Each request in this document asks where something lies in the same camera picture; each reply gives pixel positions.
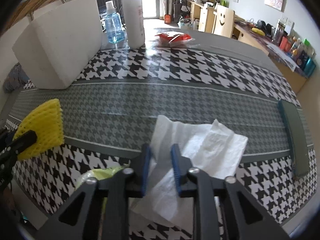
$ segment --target bolt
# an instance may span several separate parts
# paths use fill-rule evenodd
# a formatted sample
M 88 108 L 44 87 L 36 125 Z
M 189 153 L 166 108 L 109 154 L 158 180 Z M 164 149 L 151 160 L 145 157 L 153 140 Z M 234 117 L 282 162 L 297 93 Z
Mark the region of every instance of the bolt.
M 228 176 L 228 177 L 226 177 L 224 180 L 225 180 L 225 182 L 227 182 L 227 183 L 229 183 L 229 184 L 234 184 L 234 183 L 236 183 L 236 181 L 237 181 L 234 176 Z
M 124 174 L 132 174 L 134 170 L 132 168 L 125 168 L 122 170 Z
M 200 169 L 199 168 L 196 168 L 196 167 L 192 167 L 189 169 L 189 172 L 190 173 L 199 173 Z
M 85 181 L 87 184 L 89 185 L 92 185 L 92 184 L 95 184 L 97 183 L 97 179 L 94 178 L 94 177 L 90 177 L 90 178 L 87 178 L 87 180 Z

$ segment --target transparent bottle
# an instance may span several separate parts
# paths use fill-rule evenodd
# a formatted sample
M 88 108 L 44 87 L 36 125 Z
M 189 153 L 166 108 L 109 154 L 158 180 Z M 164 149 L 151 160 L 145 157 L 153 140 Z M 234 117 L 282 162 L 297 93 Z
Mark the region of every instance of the transparent bottle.
M 113 1 L 106 2 L 107 15 L 104 18 L 106 24 L 106 32 L 110 43 L 117 43 L 124 40 L 124 32 L 120 15 L 113 6 Z

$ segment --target crumpled paper towel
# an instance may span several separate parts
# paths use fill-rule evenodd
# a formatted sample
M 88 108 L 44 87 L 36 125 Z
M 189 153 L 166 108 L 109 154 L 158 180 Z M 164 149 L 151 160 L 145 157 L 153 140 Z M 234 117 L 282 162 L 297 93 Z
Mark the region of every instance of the crumpled paper towel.
M 156 223 L 192 232 L 193 199 L 177 195 L 170 157 L 178 143 L 181 155 L 210 176 L 224 179 L 236 172 L 248 138 L 223 124 L 185 124 L 159 115 L 150 147 L 154 162 L 149 169 L 146 196 L 131 203 L 135 213 Z

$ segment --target electrical outlet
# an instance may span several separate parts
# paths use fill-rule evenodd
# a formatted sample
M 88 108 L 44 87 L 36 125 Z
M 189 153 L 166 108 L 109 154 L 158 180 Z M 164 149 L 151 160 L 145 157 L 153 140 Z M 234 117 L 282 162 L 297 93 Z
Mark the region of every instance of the electrical outlet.
M 286 23 L 287 26 L 290 26 L 291 28 L 293 28 L 294 26 L 294 22 L 290 19 L 287 19 L 287 23 Z
M 286 24 L 287 20 L 288 20 L 288 18 L 283 14 L 283 15 L 281 16 L 281 22 L 284 23 L 284 24 Z

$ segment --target yellow sponge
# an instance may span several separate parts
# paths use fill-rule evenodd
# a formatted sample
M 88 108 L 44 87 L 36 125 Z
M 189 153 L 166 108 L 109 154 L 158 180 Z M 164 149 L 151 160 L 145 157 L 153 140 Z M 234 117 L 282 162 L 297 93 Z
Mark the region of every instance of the yellow sponge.
M 13 139 L 29 130 L 37 134 L 37 142 L 18 155 L 18 160 L 29 159 L 64 143 L 62 109 L 59 99 L 51 99 L 32 110 L 19 125 Z

